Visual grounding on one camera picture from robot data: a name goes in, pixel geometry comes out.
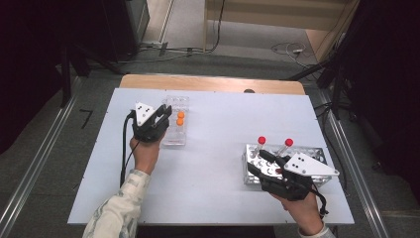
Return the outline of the red-capped test tube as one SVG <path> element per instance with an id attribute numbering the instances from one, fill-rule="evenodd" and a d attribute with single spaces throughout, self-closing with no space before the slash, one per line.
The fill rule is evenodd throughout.
<path id="1" fill-rule="evenodd" d="M 254 159 L 259 154 L 260 150 L 263 148 L 263 145 L 265 144 L 265 140 L 266 140 L 266 138 L 264 136 L 259 136 L 258 137 L 258 144 L 256 145 L 255 149 L 253 150 L 251 158 Z"/>
<path id="2" fill-rule="evenodd" d="M 293 140 L 291 138 L 287 138 L 284 141 L 284 144 L 279 148 L 279 150 L 277 151 L 277 154 L 281 157 L 282 154 L 293 145 Z"/>

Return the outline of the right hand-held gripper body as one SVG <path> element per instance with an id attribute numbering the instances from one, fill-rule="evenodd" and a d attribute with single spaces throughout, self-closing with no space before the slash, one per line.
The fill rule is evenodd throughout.
<path id="1" fill-rule="evenodd" d="M 286 165 L 280 166 L 280 170 L 286 168 Z M 315 183 L 311 177 L 304 177 L 286 172 L 282 179 L 265 176 L 260 178 L 262 189 L 271 194 L 278 195 L 290 201 L 303 200 L 309 192 L 316 194 L 321 201 L 326 198 L 314 188 Z"/>

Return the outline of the person's left hand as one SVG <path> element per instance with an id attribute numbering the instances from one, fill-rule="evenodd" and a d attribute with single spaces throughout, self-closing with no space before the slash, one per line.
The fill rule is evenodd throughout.
<path id="1" fill-rule="evenodd" d="M 151 175 L 158 162 L 161 138 L 156 142 L 144 143 L 136 138 L 130 140 L 130 147 L 135 159 L 135 169 Z"/>

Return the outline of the aluminium floor rail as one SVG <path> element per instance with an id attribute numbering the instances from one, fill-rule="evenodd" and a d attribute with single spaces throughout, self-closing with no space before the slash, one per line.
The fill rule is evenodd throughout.
<path id="1" fill-rule="evenodd" d="M 333 114 L 333 99 L 326 89 L 320 89 L 318 94 L 321 102 L 325 105 L 325 112 L 321 116 L 321 123 L 323 126 L 329 125 L 334 134 L 334 139 L 341 152 L 339 159 L 343 165 L 343 171 L 346 171 L 347 178 L 352 179 L 373 236 L 375 238 L 391 238 L 368 187 L 365 176 L 357 162 L 342 122 Z"/>
<path id="2" fill-rule="evenodd" d="M 70 89 L 73 94 L 69 97 L 68 101 L 58 110 L 52 125 L 50 126 L 47 134 L 37 149 L 37 153 L 32 158 L 32 161 L 24 173 L 17 188 L 12 193 L 9 201 L 7 202 L 5 211 L 0 218 L 0 238 L 7 238 L 23 209 L 41 171 L 47 162 L 51 150 L 57 140 L 64 124 L 67 121 L 69 114 L 79 96 L 80 88 L 85 82 L 85 77 L 77 76 L 73 81 Z"/>

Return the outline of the person's right hand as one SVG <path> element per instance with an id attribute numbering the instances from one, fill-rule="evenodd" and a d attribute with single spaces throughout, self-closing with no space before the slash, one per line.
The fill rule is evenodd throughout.
<path id="1" fill-rule="evenodd" d="M 299 232 L 305 236 L 316 235 L 323 230 L 324 223 L 320 217 L 316 196 L 308 193 L 303 200 L 290 201 L 278 195 L 273 197 L 281 202 L 297 223 Z"/>

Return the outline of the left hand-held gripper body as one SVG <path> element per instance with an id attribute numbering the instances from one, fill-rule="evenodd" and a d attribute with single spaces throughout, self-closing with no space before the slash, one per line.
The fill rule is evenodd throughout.
<path id="1" fill-rule="evenodd" d="M 157 120 L 157 109 L 142 102 L 137 102 L 133 122 L 135 138 L 144 143 L 156 142 L 163 134 L 163 131 L 156 131 L 153 128 Z"/>

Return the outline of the black metal stand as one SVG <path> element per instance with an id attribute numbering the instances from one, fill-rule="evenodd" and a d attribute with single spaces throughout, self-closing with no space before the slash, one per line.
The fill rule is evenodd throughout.
<path id="1" fill-rule="evenodd" d="M 100 65 L 109 69 L 110 71 L 125 75 L 116 66 L 94 53 L 89 48 L 76 43 L 64 43 L 60 47 L 60 60 L 61 60 L 61 78 L 62 78 L 62 101 L 60 107 L 63 108 L 69 103 L 72 96 L 72 90 L 70 85 L 70 67 L 73 66 L 76 73 L 81 76 L 88 76 L 90 73 L 90 67 L 87 63 L 87 59 L 94 60 Z"/>
<path id="2" fill-rule="evenodd" d="M 316 80 L 316 84 L 320 89 L 326 89 L 333 84 L 333 95 L 330 103 L 330 109 L 336 120 L 340 119 L 340 94 L 344 86 L 344 53 L 336 50 L 330 57 L 321 62 L 303 69 L 301 72 L 289 77 L 288 80 L 297 81 L 311 73 L 322 70 L 320 77 Z"/>

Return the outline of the clear plastic tube rack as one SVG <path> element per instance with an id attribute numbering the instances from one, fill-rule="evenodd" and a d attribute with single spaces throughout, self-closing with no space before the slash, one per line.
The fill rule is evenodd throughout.
<path id="1" fill-rule="evenodd" d="M 189 113 L 189 98 L 187 96 L 168 95 L 163 101 L 172 107 L 172 114 L 169 119 L 169 127 L 166 130 L 162 143 L 165 146 L 184 146 L 186 144 L 187 114 Z M 177 126 L 177 112 L 185 113 L 184 125 Z"/>

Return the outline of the light wooden cabinet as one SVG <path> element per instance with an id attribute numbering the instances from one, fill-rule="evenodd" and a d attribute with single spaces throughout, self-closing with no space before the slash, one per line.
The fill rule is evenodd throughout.
<path id="1" fill-rule="evenodd" d="M 227 22 L 304 29 L 317 61 L 325 60 L 347 32 L 361 0 L 204 0 L 203 43 L 210 13 Z"/>

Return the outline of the metal tube rack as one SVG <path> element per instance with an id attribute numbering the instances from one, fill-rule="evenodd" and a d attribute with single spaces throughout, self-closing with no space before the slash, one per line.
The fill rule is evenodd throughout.
<path id="1" fill-rule="evenodd" d="M 244 184 L 259 184 L 260 180 L 251 173 L 248 164 L 255 166 L 264 175 L 282 179 L 286 173 L 292 173 L 304 177 L 311 177 L 313 182 L 322 186 L 332 177 L 337 177 L 340 173 L 327 164 L 326 156 L 322 148 L 311 148 L 302 146 L 292 146 L 287 148 L 284 156 L 288 156 L 291 161 L 286 162 L 286 168 L 282 171 L 276 162 L 269 162 L 255 153 L 256 144 L 247 144 L 243 153 L 244 164 Z"/>

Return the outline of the dark cabinet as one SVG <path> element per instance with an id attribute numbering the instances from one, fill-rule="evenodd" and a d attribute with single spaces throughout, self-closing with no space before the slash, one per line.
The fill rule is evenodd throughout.
<path id="1" fill-rule="evenodd" d="M 111 40 L 112 61 L 127 60 L 138 52 L 150 12 L 147 0 L 101 0 L 107 32 Z"/>

